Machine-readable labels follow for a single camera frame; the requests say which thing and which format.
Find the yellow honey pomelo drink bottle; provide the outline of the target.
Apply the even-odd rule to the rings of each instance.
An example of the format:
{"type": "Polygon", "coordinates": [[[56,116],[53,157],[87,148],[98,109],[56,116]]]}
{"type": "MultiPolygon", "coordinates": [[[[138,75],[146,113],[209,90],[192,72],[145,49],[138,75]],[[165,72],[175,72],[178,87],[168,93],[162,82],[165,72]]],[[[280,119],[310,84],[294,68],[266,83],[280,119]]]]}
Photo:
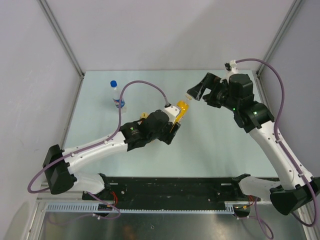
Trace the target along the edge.
{"type": "Polygon", "coordinates": [[[185,97],[183,99],[179,100],[178,103],[176,104],[176,106],[180,109],[180,112],[177,115],[177,117],[175,118],[175,121],[174,121],[173,126],[171,128],[171,131],[174,129],[174,127],[177,124],[180,124],[181,121],[183,120],[184,116],[188,112],[188,109],[190,107],[190,101],[192,99],[193,98],[188,93],[186,93],[185,97]]]}

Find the orange juice bottle yellow cap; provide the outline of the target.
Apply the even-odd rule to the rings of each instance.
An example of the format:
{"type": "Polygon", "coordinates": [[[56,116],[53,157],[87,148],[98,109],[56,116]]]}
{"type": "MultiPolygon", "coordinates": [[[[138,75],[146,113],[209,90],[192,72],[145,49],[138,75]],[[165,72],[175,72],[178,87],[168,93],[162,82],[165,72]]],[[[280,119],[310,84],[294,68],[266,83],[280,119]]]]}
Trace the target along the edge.
{"type": "Polygon", "coordinates": [[[140,120],[144,120],[146,119],[147,117],[149,116],[149,114],[147,112],[143,112],[141,115],[140,115],[140,120]]]}

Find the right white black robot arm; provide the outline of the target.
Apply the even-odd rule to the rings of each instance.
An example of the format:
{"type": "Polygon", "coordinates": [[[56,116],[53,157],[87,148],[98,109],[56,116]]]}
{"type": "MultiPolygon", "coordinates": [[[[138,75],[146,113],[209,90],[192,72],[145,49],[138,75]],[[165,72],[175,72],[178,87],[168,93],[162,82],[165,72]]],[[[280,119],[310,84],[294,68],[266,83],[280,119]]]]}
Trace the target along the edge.
{"type": "Polygon", "coordinates": [[[292,163],[287,156],[288,147],[284,139],[276,139],[275,118],[270,110],[254,100],[253,82],[247,74],[237,73],[229,79],[207,73],[194,87],[187,90],[196,101],[207,105],[225,107],[233,112],[237,125],[244,129],[265,153],[279,178],[270,181],[242,174],[233,179],[236,185],[230,188],[231,196],[242,201],[252,195],[272,203],[275,209],[289,215],[312,201],[312,195],[320,193],[320,179],[306,170],[299,160],[292,163]]]}

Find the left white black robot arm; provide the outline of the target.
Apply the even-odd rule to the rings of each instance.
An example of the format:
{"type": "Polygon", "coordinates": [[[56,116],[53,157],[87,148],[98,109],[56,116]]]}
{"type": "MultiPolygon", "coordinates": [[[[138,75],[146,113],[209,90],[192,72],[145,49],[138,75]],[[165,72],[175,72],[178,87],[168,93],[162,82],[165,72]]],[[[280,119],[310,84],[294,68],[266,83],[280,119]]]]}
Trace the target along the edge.
{"type": "Polygon", "coordinates": [[[178,107],[171,105],[150,113],[146,118],[125,123],[113,135],[82,146],[66,150],[57,144],[51,146],[42,165],[50,193],[58,195],[67,191],[84,191],[100,200],[107,199],[111,188],[107,185],[106,176],[80,170],[110,155],[142,148],[154,140],[170,145],[181,126],[180,113],[178,107]]]}

